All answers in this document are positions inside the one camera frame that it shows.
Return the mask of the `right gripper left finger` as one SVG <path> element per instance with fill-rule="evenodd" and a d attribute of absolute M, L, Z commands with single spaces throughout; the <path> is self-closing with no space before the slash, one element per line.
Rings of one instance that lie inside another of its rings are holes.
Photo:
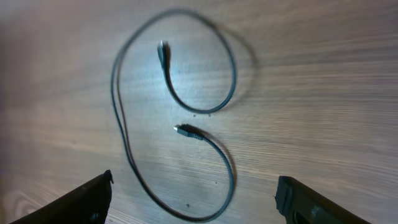
<path fill-rule="evenodd" d="M 112 198 L 110 170 L 12 224 L 104 224 Z"/>

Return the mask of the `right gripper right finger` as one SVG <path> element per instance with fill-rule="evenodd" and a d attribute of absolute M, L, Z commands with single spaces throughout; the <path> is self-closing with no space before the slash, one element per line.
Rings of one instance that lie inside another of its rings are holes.
<path fill-rule="evenodd" d="M 369 224 L 289 176 L 279 177 L 275 202 L 287 224 Z"/>

